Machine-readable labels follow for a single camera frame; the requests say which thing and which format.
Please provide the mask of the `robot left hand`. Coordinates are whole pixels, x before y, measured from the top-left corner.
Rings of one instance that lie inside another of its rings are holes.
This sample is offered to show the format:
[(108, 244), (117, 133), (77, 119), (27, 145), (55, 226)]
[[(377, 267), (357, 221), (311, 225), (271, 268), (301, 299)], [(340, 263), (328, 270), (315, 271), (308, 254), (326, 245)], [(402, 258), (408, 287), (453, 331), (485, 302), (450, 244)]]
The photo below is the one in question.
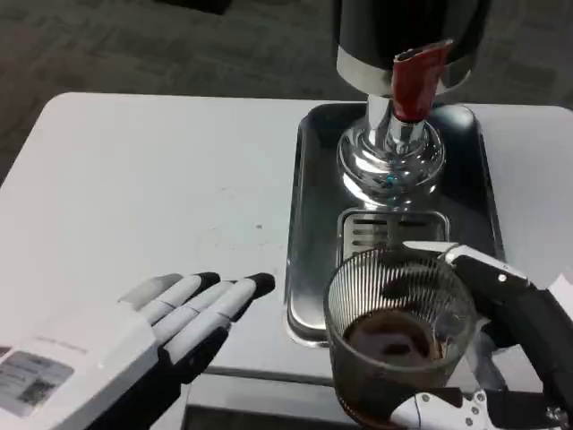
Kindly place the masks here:
[(60, 313), (3, 353), (2, 428), (152, 427), (274, 287), (264, 272), (170, 273), (113, 303)]

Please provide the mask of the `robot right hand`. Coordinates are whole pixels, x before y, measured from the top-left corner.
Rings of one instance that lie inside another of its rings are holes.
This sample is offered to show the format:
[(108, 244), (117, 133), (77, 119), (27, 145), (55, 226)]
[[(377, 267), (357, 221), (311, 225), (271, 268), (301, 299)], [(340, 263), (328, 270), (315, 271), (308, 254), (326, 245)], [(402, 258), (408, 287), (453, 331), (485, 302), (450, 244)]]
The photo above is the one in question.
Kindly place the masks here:
[(406, 266), (406, 280), (438, 268), (456, 275), (487, 319), (483, 333), (495, 348), (519, 346), (543, 384), (542, 392), (408, 389), (391, 423), (407, 429), (570, 429), (572, 427), (572, 286), (564, 276), (539, 289), (522, 272), (474, 248), (409, 241), (386, 249)]

